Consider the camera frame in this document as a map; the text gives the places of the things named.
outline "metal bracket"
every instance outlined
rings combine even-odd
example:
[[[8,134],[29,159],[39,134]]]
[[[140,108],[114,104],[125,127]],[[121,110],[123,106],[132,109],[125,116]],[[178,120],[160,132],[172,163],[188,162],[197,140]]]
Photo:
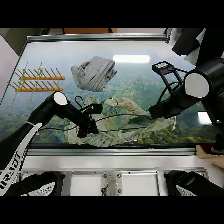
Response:
[[[102,196],[119,196],[122,194],[122,173],[103,172],[101,184]]]

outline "tabletop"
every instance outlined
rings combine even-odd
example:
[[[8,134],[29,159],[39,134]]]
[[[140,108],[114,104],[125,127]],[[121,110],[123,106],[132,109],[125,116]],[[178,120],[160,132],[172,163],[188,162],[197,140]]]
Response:
[[[91,92],[78,88],[72,76],[72,66],[78,66],[94,56],[115,61],[114,69],[117,73],[107,83],[103,92]],[[165,88],[161,77],[152,71],[152,65],[161,61],[167,61],[186,71],[194,68],[192,64],[176,55],[170,46],[162,40],[36,40],[26,44],[10,83],[18,83],[18,75],[22,76],[19,71],[23,73],[24,68],[30,75],[32,74],[29,69],[34,71],[34,69],[42,68],[46,71],[46,68],[49,73],[52,69],[55,72],[59,71],[65,80],[49,81],[50,84],[55,87],[58,84],[66,97],[77,108],[79,105],[75,102],[75,96],[81,96],[85,103],[89,101],[105,102],[100,117],[124,113],[124,111],[127,113],[129,109],[141,111],[141,114],[148,114],[149,107],[156,104]],[[185,75],[182,72],[179,74],[182,78]],[[168,75],[168,80],[173,81],[174,75]],[[0,140],[24,124],[32,110],[51,93],[48,91],[16,92],[12,86],[8,86],[0,106]],[[203,111],[205,110],[202,104],[198,103],[170,120],[170,123],[166,123],[165,119],[160,120],[160,123],[155,123],[157,121],[146,121],[144,116],[121,115],[99,122],[97,127],[100,134],[90,135],[88,139],[79,139],[77,128],[63,131],[74,127],[74,124],[67,119],[55,116],[46,127],[62,130],[44,130],[36,135],[32,142],[38,144],[90,144],[98,147],[128,144],[133,141],[139,146],[145,144],[212,143],[215,141],[216,130],[211,125],[200,123],[198,112]]]

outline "crumpled cloth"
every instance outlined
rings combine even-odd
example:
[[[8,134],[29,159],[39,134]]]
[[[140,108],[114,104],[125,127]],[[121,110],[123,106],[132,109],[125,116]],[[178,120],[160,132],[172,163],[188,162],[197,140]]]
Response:
[[[80,89],[92,92],[102,92],[106,84],[117,73],[114,70],[115,62],[110,59],[93,57],[80,66],[72,66],[72,75]]]

